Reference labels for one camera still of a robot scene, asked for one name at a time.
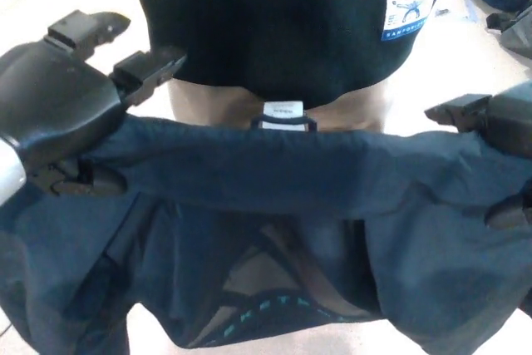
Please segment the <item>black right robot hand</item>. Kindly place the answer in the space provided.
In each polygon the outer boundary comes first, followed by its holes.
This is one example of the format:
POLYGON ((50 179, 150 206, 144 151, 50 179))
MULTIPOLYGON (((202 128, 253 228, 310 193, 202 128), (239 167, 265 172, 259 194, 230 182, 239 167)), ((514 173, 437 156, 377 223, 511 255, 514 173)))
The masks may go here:
MULTIPOLYGON (((440 126, 475 131, 506 155, 531 159, 531 84, 513 86, 495 95, 465 94, 425 110, 440 126)), ((493 229, 531 226, 531 179, 516 194, 492 205, 485 225, 493 229)))

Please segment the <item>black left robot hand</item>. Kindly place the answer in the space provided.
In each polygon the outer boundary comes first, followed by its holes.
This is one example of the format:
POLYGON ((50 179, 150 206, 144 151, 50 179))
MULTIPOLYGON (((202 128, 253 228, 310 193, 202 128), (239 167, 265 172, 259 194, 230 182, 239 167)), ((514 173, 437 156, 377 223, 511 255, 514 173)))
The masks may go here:
POLYGON ((130 19, 75 10, 38 42, 1 57, 1 201, 27 182, 52 195, 120 195, 126 179, 80 154, 116 131, 127 110, 149 99, 181 68, 175 47, 135 52, 106 75, 87 64, 130 19))

